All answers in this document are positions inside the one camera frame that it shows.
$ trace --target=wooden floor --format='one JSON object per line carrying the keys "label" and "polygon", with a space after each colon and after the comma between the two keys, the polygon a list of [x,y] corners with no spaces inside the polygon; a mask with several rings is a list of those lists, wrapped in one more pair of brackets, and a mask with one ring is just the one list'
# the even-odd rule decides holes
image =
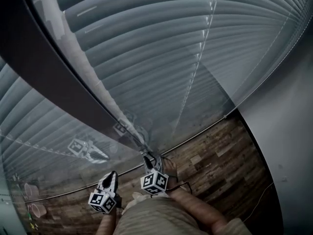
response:
{"label": "wooden floor", "polygon": [[[236,116],[223,120],[168,154],[178,165],[179,179],[188,181],[193,194],[220,210],[228,220],[245,220],[257,205],[262,193],[272,183],[248,131]],[[123,206],[131,194],[140,190],[139,178],[143,168],[119,178],[118,193]],[[36,219],[38,231],[30,228],[27,207],[16,186],[11,185],[15,206],[25,227],[32,234],[94,234],[102,218],[87,204],[86,189],[70,195],[44,200],[45,217]],[[264,193],[258,207],[245,222],[253,234],[282,234],[283,225],[274,185]]]}

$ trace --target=beige sleeve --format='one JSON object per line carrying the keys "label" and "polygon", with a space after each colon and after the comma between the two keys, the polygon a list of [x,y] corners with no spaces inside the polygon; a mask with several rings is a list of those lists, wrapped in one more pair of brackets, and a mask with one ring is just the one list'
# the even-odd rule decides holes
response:
{"label": "beige sleeve", "polygon": [[245,224],[239,218],[235,218],[228,222],[228,224],[217,235],[252,235]]}

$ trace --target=fiducial marker cube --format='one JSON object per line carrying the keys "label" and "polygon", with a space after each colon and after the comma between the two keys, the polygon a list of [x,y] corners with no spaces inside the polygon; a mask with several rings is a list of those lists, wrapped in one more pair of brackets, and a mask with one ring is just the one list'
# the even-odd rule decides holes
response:
{"label": "fiducial marker cube", "polygon": [[159,171],[154,171],[140,178],[141,189],[151,195],[166,191],[168,175],[164,175]]}
{"label": "fiducial marker cube", "polygon": [[116,205],[116,201],[107,193],[91,193],[89,197],[88,204],[94,208],[97,212],[102,213],[110,213],[114,206]]}

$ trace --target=human hand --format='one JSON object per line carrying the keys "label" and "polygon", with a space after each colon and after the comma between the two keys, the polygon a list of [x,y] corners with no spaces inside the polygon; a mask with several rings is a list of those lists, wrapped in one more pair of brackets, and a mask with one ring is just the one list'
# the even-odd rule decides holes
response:
{"label": "human hand", "polygon": [[162,164],[163,164],[164,174],[167,174],[169,176],[167,180],[167,188],[172,189],[177,185],[177,182],[178,182],[177,166],[173,161],[167,158],[162,159]]}

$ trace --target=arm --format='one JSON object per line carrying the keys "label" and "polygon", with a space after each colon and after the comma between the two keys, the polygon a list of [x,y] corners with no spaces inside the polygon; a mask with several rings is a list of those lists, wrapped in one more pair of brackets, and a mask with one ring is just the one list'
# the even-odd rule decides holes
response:
{"label": "arm", "polygon": [[114,208],[110,214],[103,215],[96,235],[112,235],[115,230],[116,222],[116,208]]}
{"label": "arm", "polygon": [[[168,159],[163,160],[164,171],[169,175],[177,175],[176,165]],[[175,178],[170,177],[167,188],[174,188],[177,183]],[[214,207],[191,195],[182,188],[167,192],[167,194],[178,202],[187,212],[194,216],[199,222],[209,227],[216,234],[226,226],[225,217]]]}

